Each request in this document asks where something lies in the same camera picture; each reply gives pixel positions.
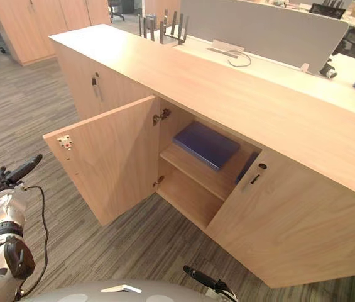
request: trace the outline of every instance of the floor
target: floor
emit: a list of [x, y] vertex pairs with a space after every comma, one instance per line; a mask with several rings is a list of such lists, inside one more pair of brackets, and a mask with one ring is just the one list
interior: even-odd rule
[[[44, 156], [25, 177], [27, 185], [46, 192], [50, 230], [49, 265], [34, 294], [120, 278], [165, 280], [204, 292], [183, 273], [187, 264], [227, 282], [241, 301], [355, 301], [355, 276], [270, 289], [156, 194], [101, 227], [42, 139], [76, 121], [55, 59], [21, 67], [0, 53], [0, 166], [13, 169], [37, 153]], [[45, 234], [39, 195], [24, 194], [29, 199], [25, 239], [36, 262], [28, 289], [43, 265]]]

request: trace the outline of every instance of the cabinet shelf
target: cabinet shelf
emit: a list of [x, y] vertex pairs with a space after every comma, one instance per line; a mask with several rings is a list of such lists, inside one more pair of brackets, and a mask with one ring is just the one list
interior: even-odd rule
[[223, 201], [174, 169], [159, 184], [157, 193], [201, 230], [205, 230]]
[[240, 148], [219, 171], [213, 170], [174, 143], [162, 151], [160, 157], [218, 198], [226, 200], [236, 186], [236, 178], [250, 155], [251, 151]]

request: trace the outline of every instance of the blue binder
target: blue binder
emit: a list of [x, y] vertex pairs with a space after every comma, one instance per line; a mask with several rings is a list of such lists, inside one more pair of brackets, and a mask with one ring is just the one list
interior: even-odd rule
[[173, 139], [174, 143], [218, 171], [239, 150], [240, 145], [195, 121]]

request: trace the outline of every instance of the wooden countertop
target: wooden countertop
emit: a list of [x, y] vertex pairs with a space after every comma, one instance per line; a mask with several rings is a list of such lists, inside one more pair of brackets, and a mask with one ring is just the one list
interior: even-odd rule
[[355, 112], [108, 25], [51, 38], [355, 191]]

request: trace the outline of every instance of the cable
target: cable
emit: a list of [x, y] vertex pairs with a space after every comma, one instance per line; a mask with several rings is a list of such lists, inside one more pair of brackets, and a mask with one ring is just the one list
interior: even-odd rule
[[27, 292], [25, 292], [24, 294], [22, 294], [22, 298], [26, 297], [27, 295], [29, 295], [34, 289], [35, 287], [39, 284], [39, 282], [41, 281], [43, 275], [45, 274], [46, 268], [47, 268], [47, 263], [48, 263], [48, 258], [47, 258], [47, 242], [49, 239], [49, 230], [47, 229], [47, 225], [46, 225], [46, 218], [45, 218], [45, 192], [43, 192], [43, 189], [40, 186], [31, 186], [31, 187], [26, 187], [26, 190], [29, 189], [39, 189], [40, 193], [41, 193], [41, 220], [43, 222], [43, 227], [45, 228], [46, 231], [46, 238], [45, 238], [45, 265], [43, 266], [43, 269], [40, 273], [39, 278], [36, 280], [36, 282], [34, 283], [34, 285], [32, 285], [31, 288], [29, 288], [29, 290]]
[[229, 59], [227, 60], [229, 62], [230, 65], [232, 65], [233, 67], [247, 67], [250, 66], [252, 61], [251, 58], [249, 57], [248, 54], [244, 53], [244, 52], [239, 52], [238, 50], [228, 50], [227, 53], [233, 53], [235, 55], [238, 56], [243, 56], [246, 57], [248, 59], [248, 64], [247, 65], [234, 65]]

